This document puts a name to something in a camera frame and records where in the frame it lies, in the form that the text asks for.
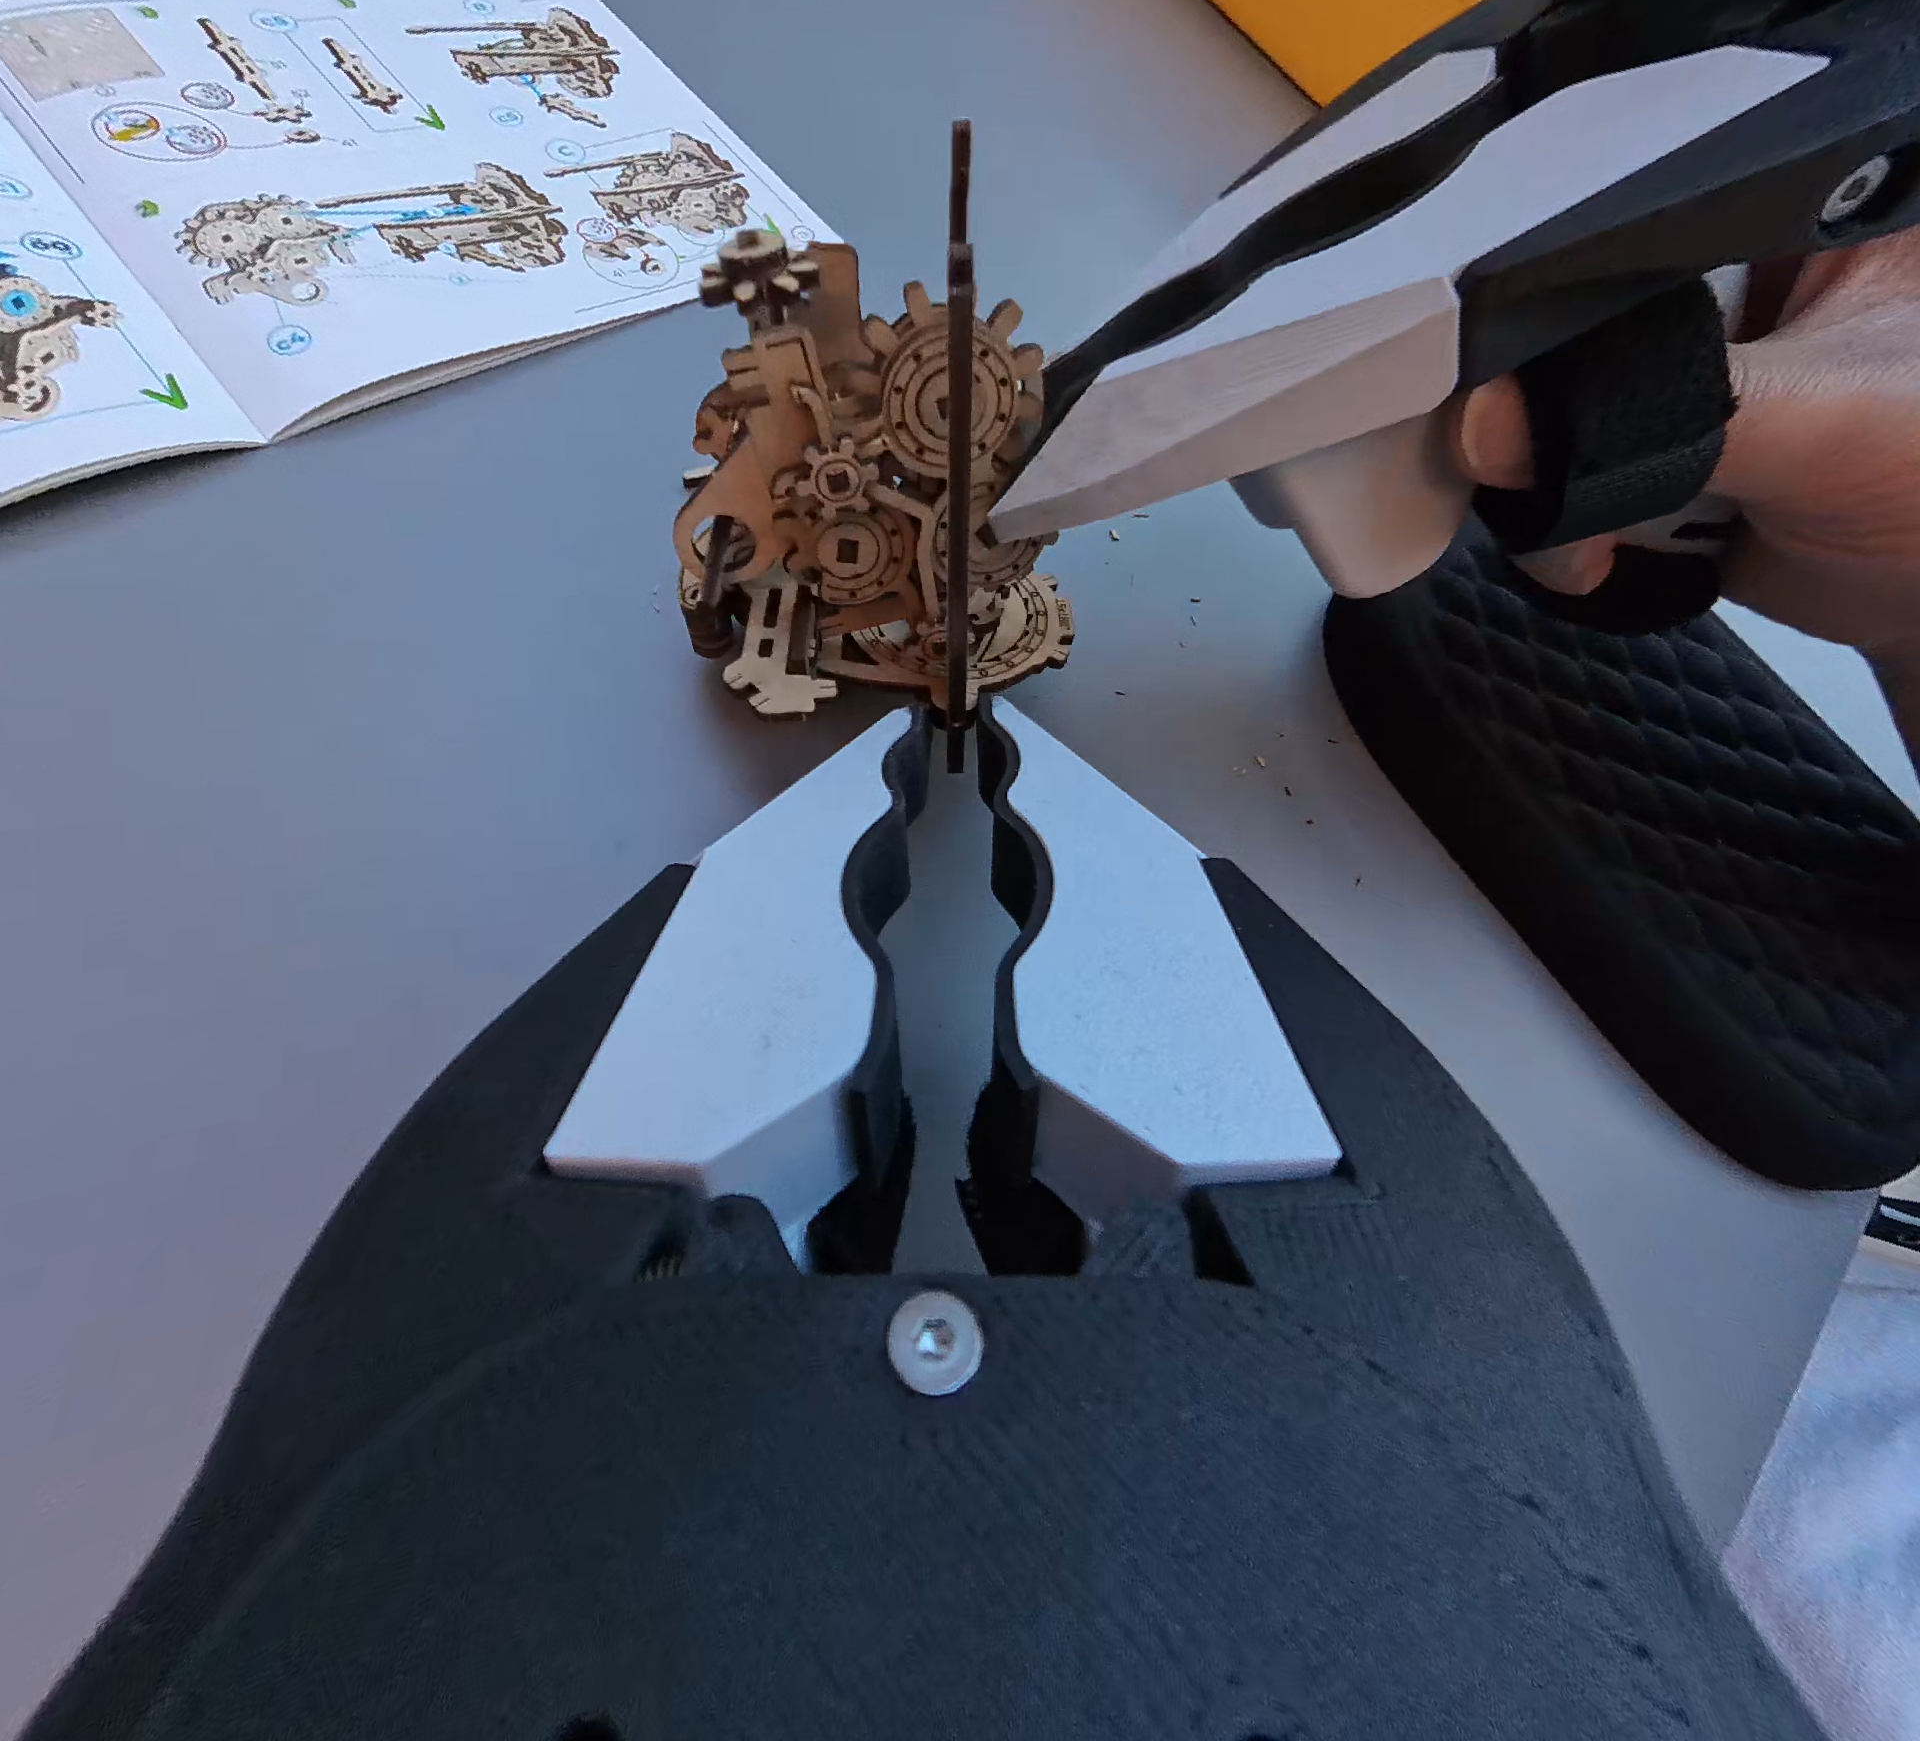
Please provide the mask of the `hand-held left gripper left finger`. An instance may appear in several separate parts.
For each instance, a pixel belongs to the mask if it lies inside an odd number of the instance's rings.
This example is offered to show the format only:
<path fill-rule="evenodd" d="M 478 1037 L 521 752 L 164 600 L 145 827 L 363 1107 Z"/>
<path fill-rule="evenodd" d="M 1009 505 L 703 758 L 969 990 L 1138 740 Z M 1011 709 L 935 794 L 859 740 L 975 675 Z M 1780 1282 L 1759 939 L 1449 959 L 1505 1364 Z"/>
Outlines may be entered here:
<path fill-rule="evenodd" d="M 544 1157 L 758 1199 L 802 1267 L 886 1272 L 913 1157 L 894 972 L 928 720 L 899 709 L 709 841 Z"/>

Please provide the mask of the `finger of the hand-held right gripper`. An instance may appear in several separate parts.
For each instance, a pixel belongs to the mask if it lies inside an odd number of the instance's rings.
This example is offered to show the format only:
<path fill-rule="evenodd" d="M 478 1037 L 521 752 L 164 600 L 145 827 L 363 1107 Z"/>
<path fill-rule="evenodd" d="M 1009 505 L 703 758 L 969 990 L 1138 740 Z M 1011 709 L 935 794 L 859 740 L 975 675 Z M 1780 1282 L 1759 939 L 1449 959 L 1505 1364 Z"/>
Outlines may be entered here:
<path fill-rule="evenodd" d="M 1117 314 L 1045 364 L 1042 423 L 1056 425 L 1117 359 L 1186 333 L 1269 268 L 1350 240 L 1428 193 L 1508 103 L 1499 48 L 1454 48 L 1325 110 L 1167 243 Z"/>
<path fill-rule="evenodd" d="M 1460 382 L 1456 276 L 1824 65 L 1729 47 L 1548 95 L 1400 213 L 1117 359 L 998 500 L 991 532 L 1074 528 L 1242 480 L 1247 507 L 1296 528 L 1335 592 L 1396 589 L 1448 551 L 1468 500 L 1435 423 Z"/>

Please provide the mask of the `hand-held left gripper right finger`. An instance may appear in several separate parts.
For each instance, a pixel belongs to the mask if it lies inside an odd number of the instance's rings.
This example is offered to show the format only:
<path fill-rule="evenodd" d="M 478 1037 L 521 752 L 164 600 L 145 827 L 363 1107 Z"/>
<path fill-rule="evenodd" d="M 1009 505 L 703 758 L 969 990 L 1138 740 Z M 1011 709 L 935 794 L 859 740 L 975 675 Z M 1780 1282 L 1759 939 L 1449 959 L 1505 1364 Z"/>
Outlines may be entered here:
<path fill-rule="evenodd" d="M 1077 1272 L 1132 1210 L 1326 1178 L 1314 1099 L 1203 852 L 1014 708 L 980 706 L 991 1076 L 957 1195 L 990 1272 Z"/>

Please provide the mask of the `thin tapered wooden strip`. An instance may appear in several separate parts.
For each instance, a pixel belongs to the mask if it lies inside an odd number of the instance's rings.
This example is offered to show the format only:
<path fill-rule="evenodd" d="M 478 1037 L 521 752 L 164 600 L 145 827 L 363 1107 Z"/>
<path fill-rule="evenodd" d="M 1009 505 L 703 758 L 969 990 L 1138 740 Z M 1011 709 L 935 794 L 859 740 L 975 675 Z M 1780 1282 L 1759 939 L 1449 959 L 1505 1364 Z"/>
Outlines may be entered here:
<path fill-rule="evenodd" d="M 969 240 L 971 121 L 955 119 L 947 181 L 947 773 L 965 770 L 971 720 L 969 551 L 971 551 L 971 322 L 975 267 Z"/>

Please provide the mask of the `wooden mechanical model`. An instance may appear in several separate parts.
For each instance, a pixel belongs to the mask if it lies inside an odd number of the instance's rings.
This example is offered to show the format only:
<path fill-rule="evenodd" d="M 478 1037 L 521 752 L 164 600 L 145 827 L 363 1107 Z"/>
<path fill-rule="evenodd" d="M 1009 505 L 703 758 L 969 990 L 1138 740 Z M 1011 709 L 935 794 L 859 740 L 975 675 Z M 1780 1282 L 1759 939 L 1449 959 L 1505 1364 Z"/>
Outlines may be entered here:
<path fill-rule="evenodd" d="M 700 299 L 750 337 L 697 406 L 674 524 L 680 617 L 764 718 L 849 683 L 947 699 L 947 305 L 902 288 L 859 304 L 856 252 L 726 237 Z"/>

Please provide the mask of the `person's right hand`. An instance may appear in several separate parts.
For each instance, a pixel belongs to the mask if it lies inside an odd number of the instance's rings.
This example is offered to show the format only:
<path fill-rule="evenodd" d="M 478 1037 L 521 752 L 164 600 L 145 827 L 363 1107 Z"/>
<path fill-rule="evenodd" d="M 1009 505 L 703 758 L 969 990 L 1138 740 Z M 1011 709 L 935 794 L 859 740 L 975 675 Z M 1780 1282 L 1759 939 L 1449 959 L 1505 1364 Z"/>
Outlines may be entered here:
<path fill-rule="evenodd" d="M 1918 230 L 1756 265 L 1729 337 L 1739 409 L 1712 492 L 1721 587 L 1858 648 L 1895 714 L 1918 691 Z"/>

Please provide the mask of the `black quilted pad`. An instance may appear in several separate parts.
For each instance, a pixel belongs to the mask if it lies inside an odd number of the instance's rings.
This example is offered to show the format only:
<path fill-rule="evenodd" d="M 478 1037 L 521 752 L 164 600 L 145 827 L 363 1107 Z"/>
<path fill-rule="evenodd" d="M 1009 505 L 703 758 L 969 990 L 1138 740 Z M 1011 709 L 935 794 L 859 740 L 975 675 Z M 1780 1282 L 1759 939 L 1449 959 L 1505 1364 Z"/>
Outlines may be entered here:
<path fill-rule="evenodd" d="M 1918 1161 L 1918 827 L 1720 619 L 1548 617 L 1489 543 L 1323 647 L 1356 740 L 1651 1092 L 1803 1189 Z"/>

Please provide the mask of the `white instruction booklet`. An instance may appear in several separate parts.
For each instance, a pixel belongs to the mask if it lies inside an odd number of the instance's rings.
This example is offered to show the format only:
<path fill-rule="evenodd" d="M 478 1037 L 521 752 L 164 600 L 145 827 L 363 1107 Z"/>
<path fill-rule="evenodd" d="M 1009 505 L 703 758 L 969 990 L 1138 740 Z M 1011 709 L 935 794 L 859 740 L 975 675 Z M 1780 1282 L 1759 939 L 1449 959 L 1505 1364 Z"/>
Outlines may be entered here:
<path fill-rule="evenodd" d="M 604 0 L 4 0 L 2 103 L 4 505 L 829 237 Z"/>

